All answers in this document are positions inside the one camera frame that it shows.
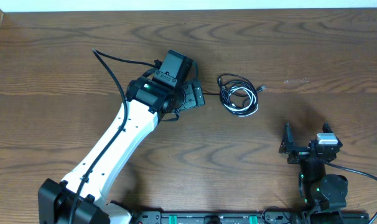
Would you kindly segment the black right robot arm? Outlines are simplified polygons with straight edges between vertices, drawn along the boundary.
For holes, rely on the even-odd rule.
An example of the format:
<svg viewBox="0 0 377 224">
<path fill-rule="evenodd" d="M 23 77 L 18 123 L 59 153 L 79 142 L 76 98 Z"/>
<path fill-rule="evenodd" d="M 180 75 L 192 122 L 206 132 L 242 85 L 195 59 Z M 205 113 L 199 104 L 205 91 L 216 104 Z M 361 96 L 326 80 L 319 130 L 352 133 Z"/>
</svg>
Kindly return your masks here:
<svg viewBox="0 0 377 224">
<path fill-rule="evenodd" d="M 325 165 L 337 158 L 343 146 L 328 123 L 322 126 L 322 132 L 316 134 L 307 146 L 298 146 L 294 142 L 290 124 L 284 125 L 280 154 L 287 155 L 288 164 L 300 167 L 299 192 L 306 207 L 297 216 L 297 223 L 315 223 L 321 218 L 312 218 L 313 214 L 327 215 L 332 219 L 332 212 L 337 212 L 347 205 L 347 178 L 337 174 L 327 174 Z"/>
</svg>

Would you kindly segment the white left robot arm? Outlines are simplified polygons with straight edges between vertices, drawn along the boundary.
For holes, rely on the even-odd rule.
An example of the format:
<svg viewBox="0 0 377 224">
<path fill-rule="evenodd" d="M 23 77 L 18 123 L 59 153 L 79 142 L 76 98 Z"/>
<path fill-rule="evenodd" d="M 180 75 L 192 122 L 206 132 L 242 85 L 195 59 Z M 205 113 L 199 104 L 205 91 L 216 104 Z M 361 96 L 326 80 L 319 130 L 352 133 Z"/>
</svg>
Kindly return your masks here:
<svg viewBox="0 0 377 224">
<path fill-rule="evenodd" d="M 198 79 L 140 76 L 128 85 L 117 116 L 88 155 L 61 182 L 47 179 L 38 191 L 41 223 L 130 223 L 132 213 L 106 199 L 117 176 L 165 114 L 204 105 Z"/>
</svg>

